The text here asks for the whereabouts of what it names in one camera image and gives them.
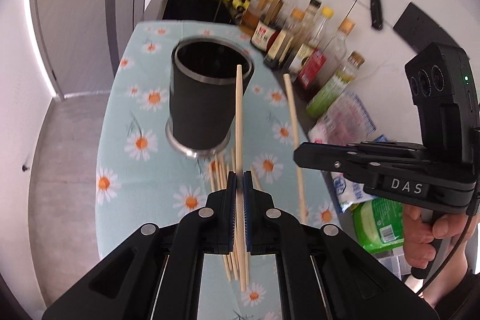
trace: glass bottle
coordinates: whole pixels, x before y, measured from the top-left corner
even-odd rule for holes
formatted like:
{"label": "glass bottle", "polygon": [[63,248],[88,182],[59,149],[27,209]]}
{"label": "glass bottle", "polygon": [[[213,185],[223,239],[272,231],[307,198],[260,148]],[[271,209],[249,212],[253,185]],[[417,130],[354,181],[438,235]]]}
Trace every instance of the glass bottle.
{"label": "glass bottle", "polygon": [[295,36],[295,39],[292,43],[291,50],[297,52],[300,46],[306,41],[307,37],[311,34],[311,31],[314,29],[315,21],[317,19],[317,12],[322,2],[319,0],[310,0],[308,7],[305,9],[305,17],[302,22],[300,31]]}
{"label": "glass bottle", "polygon": [[283,8],[278,17],[280,25],[284,25],[290,17],[293,9],[297,6],[298,0],[283,0]]}
{"label": "glass bottle", "polygon": [[287,18],[282,31],[278,34],[275,42],[271,46],[263,63],[272,69],[278,69],[285,60],[285,56],[290,48],[295,35],[298,34],[302,26],[302,20],[305,13],[298,8],[294,8]]}
{"label": "glass bottle", "polygon": [[347,53],[345,39],[354,26],[353,21],[345,18],[325,50],[317,48],[310,55],[293,83],[303,99],[311,100],[335,72]]}
{"label": "glass bottle", "polygon": [[265,8],[268,9],[270,0],[251,0],[243,13],[240,24],[255,31]]}
{"label": "glass bottle", "polygon": [[282,6],[282,0],[272,0],[268,7],[263,9],[255,33],[250,39],[250,43],[263,54],[268,52],[282,29],[278,22]]}
{"label": "glass bottle", "polygon": [[321,48],[321,43],[325,37],[327,22],[330,20],[333,14],[334,11],[332,9],[324,6],[320,12],[320,17],[318,18],[314,29],[305,37],[304,42],[301,42],[299,47],[293,48],[291,51],[289,58],[285,62],[285,67],[288,67],[292,81],[297,78],[298,73],[314,50],[316,48],[323,50],[323,48]]}
{"label": "glass bottle", "polygon": [[358,69],[364,62],[363,56],[356,51],[353,51],[348,59],[343,60],[335,74],[307,105],[308,115],[315,119],[323,116],[345,87],[355,79]]}

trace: green package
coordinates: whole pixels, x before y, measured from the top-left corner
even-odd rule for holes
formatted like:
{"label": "green package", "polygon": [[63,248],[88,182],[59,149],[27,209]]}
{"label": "green package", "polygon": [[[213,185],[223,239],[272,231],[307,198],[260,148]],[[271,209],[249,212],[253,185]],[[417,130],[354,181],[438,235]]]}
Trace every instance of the green package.
{"label": "green package", "polygon": [[371,254],[403,244],[402,204],[377,198],[353,211],[358,243]]}

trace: concrete floor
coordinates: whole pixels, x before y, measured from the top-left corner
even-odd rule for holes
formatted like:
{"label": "concrete floor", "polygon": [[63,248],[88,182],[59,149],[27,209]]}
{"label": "concrete floor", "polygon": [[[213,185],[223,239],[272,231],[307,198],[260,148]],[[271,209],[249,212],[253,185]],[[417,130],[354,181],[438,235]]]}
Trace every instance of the concrete floor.
{"label": "concrete floor", "polygon": [[29,230],[40,290],[49,306],[99,261],[95,167],[109,96],[56,103],[32,169]]}

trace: black sink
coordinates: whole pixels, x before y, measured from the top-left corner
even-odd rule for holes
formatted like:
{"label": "black sink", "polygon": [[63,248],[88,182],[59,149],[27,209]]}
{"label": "black sink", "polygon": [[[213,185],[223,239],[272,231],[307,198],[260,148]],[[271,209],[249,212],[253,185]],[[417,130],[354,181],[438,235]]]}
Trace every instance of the black sink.
{"label": "black sink", "polygon": [[226,5],[226,2],[219,0],[168,0],[162,19],[234,25]]}

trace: light blue fabric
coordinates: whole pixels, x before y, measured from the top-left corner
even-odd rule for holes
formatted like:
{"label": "light blue fabric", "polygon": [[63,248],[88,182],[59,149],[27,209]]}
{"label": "light blue fabric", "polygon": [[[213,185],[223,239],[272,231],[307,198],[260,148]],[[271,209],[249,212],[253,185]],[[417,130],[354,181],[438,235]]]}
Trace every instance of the light blue fabric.
{"label": "light blue fabric", "polygon": [[[179,40],[195,35],[231,40],[253,58],[255,72],[243,104],[244,169],[249,170],[253,164],[262,190],[273,195],[275,206],[299,216],[287,101],[271,72],[263,66],[262,55],[250,45],[250,38],[230,25],[145,22],[137,25],[125,50],[98,148],[96,220],[101,258],[142,224],[168,226],[190,211],[186,205],[205,205],[211,187],[209,162],[180,155],[165,137],[170,55]],[[306,141],[304,134],[300,138]],[[234,137],[225,153],[228,163],[233,146]],[[303,173],[309,224],[338,224],[320,171]],[[244,294],[238,281],[227,281],[222,257],[205,257],[198,319],[228,320],[238,315],[254,320],[281,319],[274,256],[250,257],[250,285]]]}

